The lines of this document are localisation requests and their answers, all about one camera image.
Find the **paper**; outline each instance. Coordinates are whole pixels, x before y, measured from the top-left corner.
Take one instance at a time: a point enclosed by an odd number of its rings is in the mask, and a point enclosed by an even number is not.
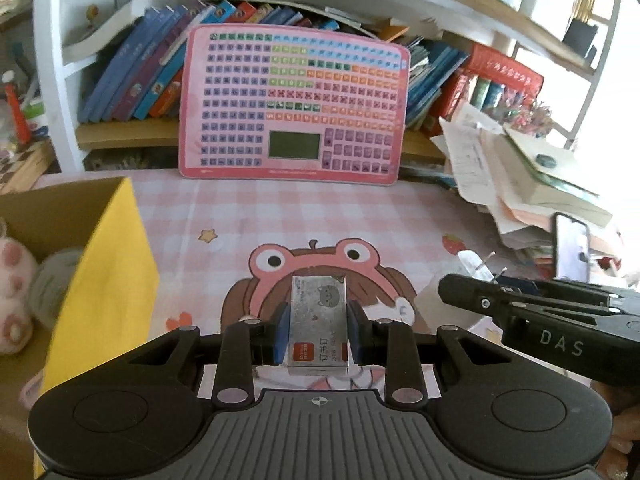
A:
[[[460,126],[469,126],[471,128],[485,128],[494,134],[503,133],[502,125],[483,114],[480,110],[470,105],[466,101],[460,101],[451,117],[451,122]]]
[[[440,118],[440,126],[460,196],[474,204],[495,202],[495,187],[480,145],[480,131],[448,123],[443,118]]]
[[[451,158],[449,155],[449,149],[447,148],[447,142],[444,140],[444,135],[430,137],[429,140],[436,145],[436,148],[438,148],[444,156]]]

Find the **plush toy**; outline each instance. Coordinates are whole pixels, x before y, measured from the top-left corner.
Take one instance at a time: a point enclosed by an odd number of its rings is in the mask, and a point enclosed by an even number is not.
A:
[[[37,267],[24,245],[0,236],[0,354],[19,352],[31,338],[26,297]]]

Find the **book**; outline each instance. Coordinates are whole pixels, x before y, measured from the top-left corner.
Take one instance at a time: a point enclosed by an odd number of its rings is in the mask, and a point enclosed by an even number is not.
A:
[[[599,227],[609,223],[612,214],[596,191],[593,173],[572,152],[510,128],[505,131],[507,135],[496,136],[494,150],[524,203],[565,212]],[[556,166],[537,163],[539,154],[552,157]]]
[[[111,121],[113,117],[113,111],[115,110],[118,103],[124,97],[124,94],[129,89],[132,81],[136,78],[140,69],[145,65],[146,61],[153,56],[154,52],[158,49],[158,46],[162,43],[162,40],[166,37],[169,31],[175,27],[176,23],[180,20],[180,18],[186,12],[184,6],[180,6],[178,9],[172,9],[171,7],[165,7],[160,11],[161,14],[165,15],[165,18],[161,18],[159,22],[159,26],[150,31],[150,40],[147,42],[146,46],[142,49],[139,56],[134,60],[129,71],[124,76],[121,83],[116,88],[113,93],[111,99],[108,101],[108,104],[104,108],[102,113],[103,121]]]
[[[158,101],[149,110],[151,117],[162,117],[173,106],[173,104],[180,98],[180,91],[182,90],[182,74],[184,69],[178,70],[178,73],[171,79],[171,82],[166,86]]]
[[[262,4],[260,7],[258,7],[258,10],[254,12],[254,15],[246,20],[245,23],[260,23],[272,11],[273,7],[271,7],[269,4]]]
[[[314,24],[311,22],[309,18],[302,18],[299,22],[296,23],[296,27],[313,27]]]
[[[471,101],[469,101],[473,107],[482,110],[482,104],[484,104],[490,85],[491,80],[478,76],[476,88],[474,88],[474,92],[471,94]]]
[[[283,25],[295,25],[302,19],[302,13],[296,12],[293,16],[291,16]]]
[[[451,117],[453,110],[460,102],[465,86],[468,84],[469,76],[460,69],[457,69],[442,86],[442,94],[431,106],[427,117],[422,125],[422,130],[429,137],[442,134],[440,127],[440,117],[447,121]]]
[[[467,54],[442,41],[430,43],[430,69],[414,79],[409,87],[406,123],[411,124],[442,84],[465,61]]]
[[[338,30],[340,25],[335,20],[326,20],[318,27],[320,30]]]
[[[89,121],[89,117],[94,112],[98,102],[103,98],[103,95],[106,89],[110,86],[111,79],[114,76],[119,76],[121,78],[120,80],[122,80],[124,77],[122,71],[126,70],[126,68],[121,69],[123,63],[129,58],[130,52],[138,44],[138,41],[147,35],[151,23],[158,17],[158,15],[159,11],[157,9],[147,9],[142,20],[136,25],[132,33],[127,36],[127,39],[120,45],[115,56],[113,56],[104,72],[102,72],[94,90],[91,92],[89,98],[85,101],[84,106],[82,106],[82,109],[79,111],[79,122],[87,123]]]
[[[282,10],[282,7],[277,6],[275,7],[269,14],[267,14],[263,19],[260,20],[260,23],[271,23],[271,20],[273,20]]]
[[[521,91],[531,98],[540,93],[544,78],[500,51],[448,31],[443,32],[442,41],[469,54],[463,65],[467,72]]]
[[[289,18],[296,13],[291,7],[283,7],[277,12],[270,14],[262,23],[269,25],[283,25]]]
[[[236,7],[234,13],[229,16],[226,23],[244,23],[257,12],[257,9],[249,2],[242,2]]]
[[[486,92],[486,97],[484,98],[484,103],[482,103],[482,107],[480,109],[484,110],[485,108],[495,108],[500,102],[503,92],[504,85],[491,81],[489,89]]]
[[[220,2],[220,4],[217,7],[215,7],[215,10],[213,11],[205,10],[204,12],[206,13],[206,16],[202,20],[197,22],[197,25],[201,23],[205,24],[205,23],[224,22],[234,12],[234,10],[236,10],[236,8],[232,4],[230,4],[228,1],[224,0]],[[186,32],[188,35],[189,30],[191,29],[187,27],[187,29],[185,29],[183,33]],[[183,42],[178,48],[178,50],[176,51],[176,53],[173,55],[173,57],[167,62],[167,64],[161,70],[160,74],[158,75],[158,78],[151,85],[151,88],[148,90],[148,92],[146,93],[142,101],[140,101],[138,108],[136,108],[136,111],[133,114],[135,118],[142,120],[146,117],[151,107],[158,100],[158,98],[160,97],[160,94],[164,91],[164,88],[174,78],[178,70],[180,70],[183,67],[184,56],[186,52],[187,52],[187,46]]]
[[[197,3],[193,7],[188,9],[187,7],[181,7],[176,10],[177,13],[181,13],[182,16],[178,19],[178,22],[161,41],[156,51],[146,60],[144,65],[138,71],[138,74],[133,79],[131,85],[125,92],[124,96],[115,107],[113,111],[113,118],[118,121],[130,120],[136,107],[149,90],[153,82],[158,78],[162,65],[160,60],[162,56],[169,50],[174,41],[180,36],[184,29],[191,23],[195,16],[202,12],[205,8],[205,4]]]

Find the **cartoon eye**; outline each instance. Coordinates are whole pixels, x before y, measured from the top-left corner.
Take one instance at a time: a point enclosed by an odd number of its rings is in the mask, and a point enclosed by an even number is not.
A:
[[[363,244],[357,242],[346,244],[344,254],[346,254],[348,259],[358,263],[366,262],[371,256],[369,250]]]
[[[284,254],[276,249],[267,249],[255,259],[255,265],[263,272],[280,270],[284,266]]]

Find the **blue book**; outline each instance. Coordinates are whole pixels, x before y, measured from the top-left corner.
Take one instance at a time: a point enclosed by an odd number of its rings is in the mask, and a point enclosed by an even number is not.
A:
[[[335,20],[326,20],[320,27],[320,30],[338,30],[340,25]]]
[[[283,25],[295,25],[302,19],[302,14],[296,12],[293,16],[291,16]]]
[[[284,23],[296,13],[291,7],[283,7],[282,10],[269,21],[270,25],[284,25]]]
[[[104,113],[102,114],[103,121],[111,121],[113,112],[115,111],[118,104],[120,104],[120,101],[122,101],[124,95],[127,93],[127,90],[129,90],[129,87],[140,72],[140,69],[145,65],[146,60],[154,54],[154,52],[162,43],[162,40],[164,40],[169,32],[171,32],[172,28],[175,27],[175,24],[178,23],[178,20],[180,20],[181,17],[185,15],[187,9],[183,6],[180,6],[177,9],[171,9],[167,7],[161,12],[167,13],[167,19],[164,21],[164,23],[162,23],[158,31],[151,39],[151,42],[144,49],[142,55],[135,61],[135,63],[129,69],[129,73],[127,74],[127,76],[124,78],[122,83],[120,83],[120,86],[113,95],[113,98],[111,98],[109,105],[106,107]]]
[[[260,20],[260,23],[270,24],[275,20],[278,15],[282,12],[282,7],[276,7],[269,14],[267,14],[263,19]]]
[[[122,84],[122,81],[129,75],[131,67],[143,53],[146,46],[151,42],[154,34],[158,31],[158,28],[161,27],[165,20],[169,18],[171,13],[172,11],[170,9],[167,9],[166,7],[164,9],[158,10],[158,14],[153,19],[153,21],[149,23],[149,27],[145,31],[145,34],[140,36],[138,38],[138,41],[132,44],[131,49],[122,59],[121,63],[117,66],[116,71],[114,71],[107,87],[104,89],[103,94],[100,96],[98,104],[95,105],[94,111],[91,112],[89,120],[92,123],[100,122],[104,111],[111,102],[111,98],[118,91],[118,88]]]
[[[155,9],[147,9],[142,20],[136,25],[132,33],[129,34],[127,39],[120,45],[117,53],[113,56],[113,59],[107,65],[98,83],[94,87],[94,91],[91,92],[89,98],[85,101],[82,110],[78,112],[78,121],[81,123],[87,123],[89,116],[94,111],[100,99],[104,95],[104,91],[109,85],[114,73],[117,75],[119,67],[122,65],[122,61],[130,53],[133,46],[139,41],[140,38],[145,36],[148,32],[150,22],[152,22],[158,16],[159,12]]]
[[[412,82],[407,96],[406,124],[411,124],[442,84],[465,61],[468,54],[442,41],[434,41],[429,49],[431,69]]]
[[[214,12],[209,12],[200,23],[222,23],[231,16],[235,10],[236,8],[225,0],[220,2]],[[158,79],[156,79],[156,81],[151,85],[151,88],[146,93],[142,101],[140,101],[140,105],[133,114],[135,118],[142,120],[148,115],[149,110],[151,110],[151,107],[158,100],[164,91],[164,88],[171,82],[171,79],[173,79],[178,73],[178,70],[184,66],[184,56],[186,52],[187,44],[183,43],[174,56],[164,66],[162,72],[160,72],[160,75],[158,76]]]

